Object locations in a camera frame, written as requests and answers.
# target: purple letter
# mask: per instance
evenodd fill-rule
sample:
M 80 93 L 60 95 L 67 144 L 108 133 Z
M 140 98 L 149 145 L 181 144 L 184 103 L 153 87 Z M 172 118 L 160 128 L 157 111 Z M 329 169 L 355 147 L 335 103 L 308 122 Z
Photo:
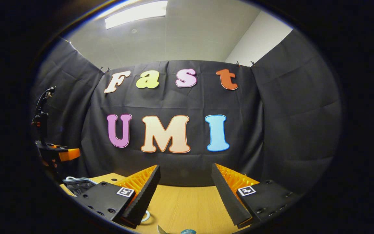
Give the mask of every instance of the purple letter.
M 181 69 L 177 72 L 177 79 L 175 85 L 179 88 L 191 87 L 197 83 L 196 77 L 193 75 L 196 74 L 196 71 L 193 69 Z
M 115 123 L 118 116 L 116 116 L 116 114 L 110 114 L 107 119 L 110 142 L 116 147 L 125 148 L 129 144 L 129 121 L 132 119 L 132 115 L 122 114 L 120 116 L 120 119 L 122 120 L 122 139 L 118 139 L 115 134 Z

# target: wooden table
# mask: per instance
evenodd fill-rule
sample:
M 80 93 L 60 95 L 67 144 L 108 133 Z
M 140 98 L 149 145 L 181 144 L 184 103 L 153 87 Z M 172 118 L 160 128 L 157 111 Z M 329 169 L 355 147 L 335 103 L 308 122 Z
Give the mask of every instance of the wooden table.
M 116 173 L 91 178 L 99 183 L 114 183 L 124 176 Z M 73 195 L 61 185 L 65 192 Z M 142 234 L 158 233 L 157 225 L 169 234 L 179 234 L 185 229 L 193 229 L 197 234 L 227 234 L 238 229 L 233 225 L 215 186 L 174 187 L 158 185 L 147 209 L 151 217 L 137 226 L 134 231 Z

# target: black curtain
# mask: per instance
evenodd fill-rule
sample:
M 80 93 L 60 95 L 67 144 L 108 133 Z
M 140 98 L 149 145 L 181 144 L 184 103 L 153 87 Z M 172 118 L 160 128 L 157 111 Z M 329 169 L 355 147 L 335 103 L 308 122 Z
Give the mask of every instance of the black curtain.
M 194 69 L 197 83 L 192 87 L 176 86 L 176 74 L 181 69 Z M 235 90 L 221 85 L 217 71 L 228 69 L 235 74 Z M 160 73 L 159 85 L 149 89 L 137 88 L 141 73 L 155 70 Z M 116 91 L 104 93 L 114 73 L 131 71 Z M 100 176 L 115 172 L 129 176 L 154 164 L 161 166 L 160 184 L 173 186 L 211 186 L 212 163 L 256 176 L 254 169 L 263 142 L 263 109 L 251 69 L 224 62 L 162 61 L 111 70 L 96 87 L 82 132 L 82 152 L 89 175 Z M 109 114 L 131 114 L 130 141 L 125 148 L 117 148 L 108 138 Z M 212 152 L 209 124 L 205 117 L 212 114 L 226 116 L 224 131 L 230 147 Z M 186 115 L 187 153 L 171 153 L 168 148 L 154 153 L 141 151 L 144 145 L 145 116 L 157 116 L 167 128 L 172 117 Z M 116 122 L 116 136 L 122 137 L 122 121 Z
M 261 179 L 305 192 L 329 165 L 342 128 L 336 77 L 297 31 L 251 67 L 264 104 Z
M 81 55 L 70 42 L 58 39 L 56 46 L 40 64 L 30 96 L 30 123 L 40 95 L 56 86 L 43 111 L 49 114 L 46 141 L 69 148 L 81 148 L 81 130 L 92 93 L 104 73 Z M 34 139 L 40 139 L 31 128 Z M 69 176 L 89 176 L 84 161 L 64 162 Z
M 176 73 L 194 69 L 197 83 L 176 86 Z M 221 85 L 217 71 L 235 74 L 235 90 Z M 159 85 L 137 88 L 145 71 L 159 72 Z M 131 71 L 116 91 L 104 93 L 115 73 Z M 252 67 L 211 61 L 161 61 L 103 73 L 70 43 L 58 46 L 40 67 L 34 103 L 45 89 L 57 86 L 49 99 L 48 141 L 81 148 L 68 162 L 71 176 L 111 172 L 129 176 L 154 164 L 161 166 L 163 185 L 211 186 L 211 164 L 219 163 L 257 180 L 273 179 L 294 192 L 305 192 L 330 163 L 340 136 L 342 107 L 335 77 L 321 55 L 296 30 Z M 107 116 L 131 114 L 130 141 L 117 148 L 108 138 Z M 205 117 L 226 116 L 230 147 L 208 151 Z M 157 116 L 166 128 L 176 115 L 186 115 L 191 151 L 171 153 L 144 145 L 145 116 Z M 116 136 L 122 137 L 122 121 Z

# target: orange textured surface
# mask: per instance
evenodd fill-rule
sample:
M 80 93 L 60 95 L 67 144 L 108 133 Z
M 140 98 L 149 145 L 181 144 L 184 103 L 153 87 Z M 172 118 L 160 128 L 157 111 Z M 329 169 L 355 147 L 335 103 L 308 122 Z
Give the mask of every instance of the orange textured surface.
M 151 166 L 147 169 L 141 170 L 135 174 L 128 176 L 123 180 L 114 183 L 114 185 L 135 190 L 135 196 L 134 198 L 132 198 L 129 204 L 131 204 L 133 200 L 135 200 L 135 198 L 138 196 L 139 192 L 144 187 L 148 179 L 151 177 L 151 174 L 153 173 L 156 167 L 157 165 Z
M 70 160 L 80 157 L 80 149 L 79 148 L 68 149 L 67 152 L 58 153 L 58 156 L 60 157 L 60 160 L 62 162 L 70 161 Z
M 235 194 L 236 198 L 241 203 L 242 203 L 242 201 L 239 199 L 238 195 L 236 194 L 236 191 L 239 188 L 259 184 L 258 181 L 254 180 L 254 179 L 251 179 L 251 178 L 249 178 L 245 175 L 242 175 L 239 172 L 235 172 L 234 170 L 228 169 L 227 167 L 221 166 L 217 163 L 215 163 L 215 165 L 217 166 L 217 169 L 220 171 L 224 180 L 229 185 L 230 190 L 232 190 L 233 194 Z

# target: small object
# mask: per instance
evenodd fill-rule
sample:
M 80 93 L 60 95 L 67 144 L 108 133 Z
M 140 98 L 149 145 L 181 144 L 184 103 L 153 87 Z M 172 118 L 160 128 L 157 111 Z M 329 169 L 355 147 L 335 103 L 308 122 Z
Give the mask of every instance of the small object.
M 164 230 L 162 230 L 162 228 L 160 227 L 160 225 L 157 225 L 157 229 L 158 229 L 158 233 L 160 233 L 160 234 L 168 234 Z
M 186 230 L 180 232 L 180 234 L 196 234 L 196 231 L 193 230 L 193 229 L 186 229 Z
M 147 216 L 145 217 L 145 219 L 141 220 L 141 222 L 145 222 L 151 217 L 151 214 L 148 210 L 146 210 L 145 213 L 147 214 Z

